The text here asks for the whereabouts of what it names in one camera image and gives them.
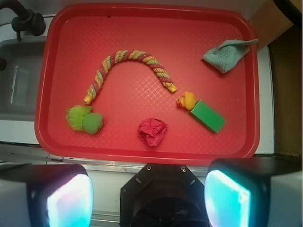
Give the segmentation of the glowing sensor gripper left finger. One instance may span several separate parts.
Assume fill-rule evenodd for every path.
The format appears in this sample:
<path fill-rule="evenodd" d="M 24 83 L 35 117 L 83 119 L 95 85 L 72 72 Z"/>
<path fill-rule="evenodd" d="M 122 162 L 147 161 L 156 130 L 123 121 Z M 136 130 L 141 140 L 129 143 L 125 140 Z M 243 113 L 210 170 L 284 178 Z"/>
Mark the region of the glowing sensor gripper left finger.
<path fill-rule="evenodd" d="M 93 183 L 79 164 L 0 166 L 2 227 L 88 227 Z"/>

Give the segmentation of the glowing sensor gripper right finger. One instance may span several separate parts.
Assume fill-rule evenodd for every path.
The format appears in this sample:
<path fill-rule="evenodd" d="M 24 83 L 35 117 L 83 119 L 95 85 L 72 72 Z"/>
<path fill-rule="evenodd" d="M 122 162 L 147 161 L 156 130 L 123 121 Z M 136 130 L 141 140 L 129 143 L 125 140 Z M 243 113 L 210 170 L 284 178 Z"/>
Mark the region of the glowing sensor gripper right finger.
<path fill-rule="evenodd" d="M 205 178 L 205 208 L 213 227 L 301 227 L 301 160 L 216 159 Z"/>

